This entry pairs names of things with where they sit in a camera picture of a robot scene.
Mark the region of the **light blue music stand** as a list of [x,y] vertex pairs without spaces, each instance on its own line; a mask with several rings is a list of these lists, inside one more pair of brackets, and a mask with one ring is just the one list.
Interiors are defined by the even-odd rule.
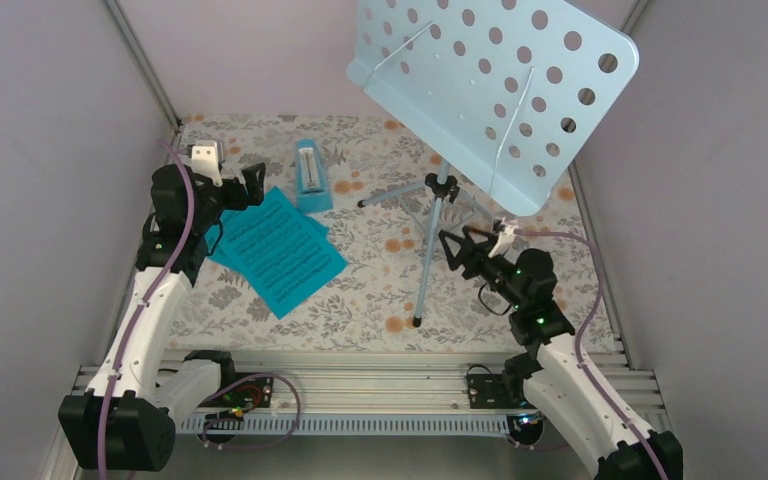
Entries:
[[349,79],[516,216],[552,188],[638,70],[564,1],[361,1]]

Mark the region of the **blue metronome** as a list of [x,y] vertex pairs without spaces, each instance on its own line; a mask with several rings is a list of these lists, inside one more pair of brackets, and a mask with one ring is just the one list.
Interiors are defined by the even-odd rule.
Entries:
[[322,213],[333,208],[323,156],[310,138],[296,143],[296,202],[303,214]]

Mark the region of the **blue sheet music paper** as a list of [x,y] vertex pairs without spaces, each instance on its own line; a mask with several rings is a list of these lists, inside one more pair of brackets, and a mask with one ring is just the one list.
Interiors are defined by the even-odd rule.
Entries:
[[209,259],[241,274],[279,319],[348,265],[327,228],[302,214],[277,187],[261,205],[226,210],[207,233]]
[[210,257],[238,272],[292,257],[295,250],[313,242],[313,230],[323,236],[328,233],[328,228],[317,220],[277,207],[227,212],[221,226],[222,235],[218,227],[208,234],[210,240],[218,240]]

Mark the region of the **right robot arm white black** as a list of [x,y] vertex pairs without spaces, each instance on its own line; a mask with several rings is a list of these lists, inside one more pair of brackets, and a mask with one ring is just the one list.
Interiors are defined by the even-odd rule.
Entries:
[[449,268],[481,279],[509,306],[511,332],[525,351],[504,363],[504,399],[547,417],[595,479],[683,478],[676,436],[637,414],[585,352],[582,332],[554,299],[551,254],[529,248],[511,261],[495,250],[509,231],[499,224],[439,233]]

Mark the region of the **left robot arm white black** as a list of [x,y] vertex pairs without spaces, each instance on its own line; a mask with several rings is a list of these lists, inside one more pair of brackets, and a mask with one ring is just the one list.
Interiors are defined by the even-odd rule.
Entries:
[[177,165],[153,173],[154,210],[143,225],[123,322],[85,391],[65,396],[58,409],[81,468],[158,472],[183,420],[207,399],[223,405],[236,396],[239,380],[226,351],[193,351],[171,378],[158,374],[172,323],[208,256],[208,230],[224,212],[263,202],[265,172],[257,163],[239,178],[212,179]]

